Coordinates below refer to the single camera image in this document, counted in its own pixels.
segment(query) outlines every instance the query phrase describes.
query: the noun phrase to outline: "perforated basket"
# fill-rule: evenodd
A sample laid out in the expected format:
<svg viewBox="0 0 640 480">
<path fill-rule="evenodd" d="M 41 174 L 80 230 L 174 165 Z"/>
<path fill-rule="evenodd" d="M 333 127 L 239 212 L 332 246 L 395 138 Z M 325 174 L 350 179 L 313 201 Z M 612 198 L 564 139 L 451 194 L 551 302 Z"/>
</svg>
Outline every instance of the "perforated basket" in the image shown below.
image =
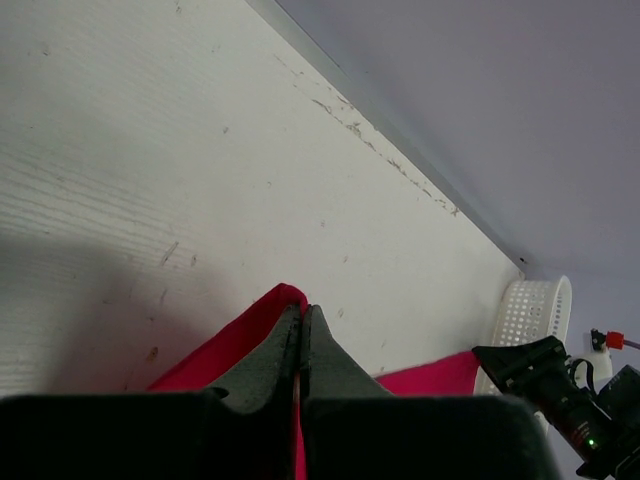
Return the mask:
<svg viewBox="0 0 640 480">
<path fill-rule="evenodd" d="M 564 342 L 571 314 L 571 282 L 517 281 L 502 297 L 491 345 L 506 347 L 535 342 L 549 335 Z M 477 394 L 500 392 L 484 372 L 478 374 Z"/>
</svg>

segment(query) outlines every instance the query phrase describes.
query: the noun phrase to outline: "white plastic basket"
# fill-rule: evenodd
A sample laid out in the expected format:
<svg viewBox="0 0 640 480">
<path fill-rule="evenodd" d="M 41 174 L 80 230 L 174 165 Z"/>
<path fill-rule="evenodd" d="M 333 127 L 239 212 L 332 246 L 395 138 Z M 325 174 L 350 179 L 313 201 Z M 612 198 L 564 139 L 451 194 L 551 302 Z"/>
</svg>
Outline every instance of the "white plastic basket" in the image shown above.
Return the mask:
<svg viewBox="0 0 640 480">
<path fill-rule="evenodd" d="M 549 335 L 564 342 L 571 314 L 571 295 L 571 282 L 565 276 L 557 282 L 513 282 L 502 297 L 491 345 L 524 345 Z M 497 395 L 500 392 L 481 372 L 475 393 Z"/>
</svg>

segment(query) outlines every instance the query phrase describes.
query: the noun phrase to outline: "red cloth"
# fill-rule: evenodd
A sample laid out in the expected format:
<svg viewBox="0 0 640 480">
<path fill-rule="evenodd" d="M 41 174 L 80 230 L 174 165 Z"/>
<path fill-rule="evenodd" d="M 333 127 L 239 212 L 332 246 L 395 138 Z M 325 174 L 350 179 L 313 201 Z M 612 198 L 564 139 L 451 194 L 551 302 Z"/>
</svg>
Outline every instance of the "red cloth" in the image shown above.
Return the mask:
<svg viewBox="0 0 640 480">
<path fill-rule="evenodd" d="M 198 390 L 234 366 L 269 334 L 288 305 L 307 310 L 305 295 L 295 287 L 273 288 L 213 338 L 156 380 L 149 391 Z M 471 352 L 459 353 L 435 363 L 401 370 L 376 380 L 401 396 L 471 395 L 479 364 Z M 306 466 L 300 417 L 296 432 L 296 479 L 305 480 Z"/>
</svg>

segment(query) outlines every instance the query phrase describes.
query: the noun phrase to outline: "pink fabric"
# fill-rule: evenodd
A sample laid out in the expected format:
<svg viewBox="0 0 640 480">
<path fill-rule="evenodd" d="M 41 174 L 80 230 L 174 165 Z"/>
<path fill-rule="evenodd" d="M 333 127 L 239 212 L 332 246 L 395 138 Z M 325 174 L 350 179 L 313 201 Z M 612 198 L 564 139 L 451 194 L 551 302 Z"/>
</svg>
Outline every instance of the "pink fabric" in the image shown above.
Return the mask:
<svg viewBox="0 0 640 480">
<path fill-rule="evenodd" d="M 295 287 L 280 284 L 224 327 L 184 360 L 156 380 L 149 391 L 198 390 L 229 370 L 269 334 L 289 305 L 304 313 L 307 298 Z M 400 396 L 471 395 L 479 364 L 471 352 L 376 378 Z M 306 480 L 304 444 L 296 405 L 296 479 Z"/>
</svg>

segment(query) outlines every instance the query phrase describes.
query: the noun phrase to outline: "scratched table surface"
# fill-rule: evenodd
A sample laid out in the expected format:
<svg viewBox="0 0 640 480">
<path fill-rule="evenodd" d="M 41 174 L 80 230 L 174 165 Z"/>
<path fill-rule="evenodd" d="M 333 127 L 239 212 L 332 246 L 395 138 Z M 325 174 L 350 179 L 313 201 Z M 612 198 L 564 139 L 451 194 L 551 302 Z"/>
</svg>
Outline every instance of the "scratched table surface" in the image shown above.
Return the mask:
<svg viewBox="0 0 640 480">
<path fill-rule="evenodd" d="M 144 389 L 279 282 L 392 371 L 519 275 L 242 1 L 9 2 L 0 102 L 0 394 Z"/>
</svg>

